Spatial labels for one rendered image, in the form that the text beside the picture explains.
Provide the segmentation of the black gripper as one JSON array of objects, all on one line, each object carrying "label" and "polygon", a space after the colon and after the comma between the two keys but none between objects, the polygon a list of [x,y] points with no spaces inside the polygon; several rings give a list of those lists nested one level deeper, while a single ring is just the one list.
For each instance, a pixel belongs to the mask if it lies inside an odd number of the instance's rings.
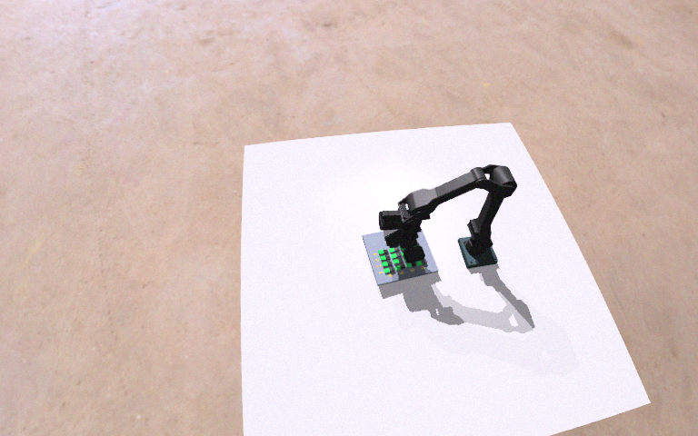
[{"label": "black gripper", "polygon": [[418,238],[417,233],[422,231],[421,228],[419,227],[419,229],[415,232],[407,231],[404,228],[404,226],[402,226],[402,229],[403,229],[403,232],[405,234],[406,244],[402,244],[402,242],[401,242],[400,246],[402,249],[407,248],[404,251],[405,262],[406,263],[415,263],[417,261],[423,260],[425,257],[423,248],[421,246],[414,247],[417,245],[417,241],[416,241],[416,239]]}]

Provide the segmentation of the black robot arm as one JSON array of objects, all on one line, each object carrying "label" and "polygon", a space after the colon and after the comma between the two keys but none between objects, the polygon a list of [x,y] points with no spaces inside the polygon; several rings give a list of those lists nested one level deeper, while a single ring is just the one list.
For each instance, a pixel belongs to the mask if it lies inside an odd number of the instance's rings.
[{"label": "black robot arm", "polygon": [[[490,178],[487,179],[485,174],[490,174]],[[485,253],[485,249],[493,246],[491,225],[494,217],[504,198],[511,196],[517,188],[510,169],[500,164],[475,167],[440,186],[412,191],[398,203],[398,210],[379,212],[379,227],[384,231],[386,245],[393,249],[399,247],[401,242],[406,244],[402,226],[407,231],[417,231],[422,220],[431,219],[430,213],[433,213],[438,205],[476,188],[489,193],[478,217],[471,219],[467,224],[471,238],[464,241],[464,245],[472,257]]]}]

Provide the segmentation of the grey switch panel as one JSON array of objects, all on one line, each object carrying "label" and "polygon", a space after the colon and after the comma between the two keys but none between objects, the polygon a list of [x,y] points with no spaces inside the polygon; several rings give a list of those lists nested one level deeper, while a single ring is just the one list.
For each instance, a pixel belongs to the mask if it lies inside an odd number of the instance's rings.
[{"label": "grey switch panel", "polygon": [[415,263],[406,263],[404,251],[399,247],[391,249],[386,245],[384,232],[362,235],[364,246],[373,269],[377,285],[401,281],[429,273],[438,272],[435,258],[424,237],[423,231],[418,234],[417,246],[423,248],[425,257]]}]

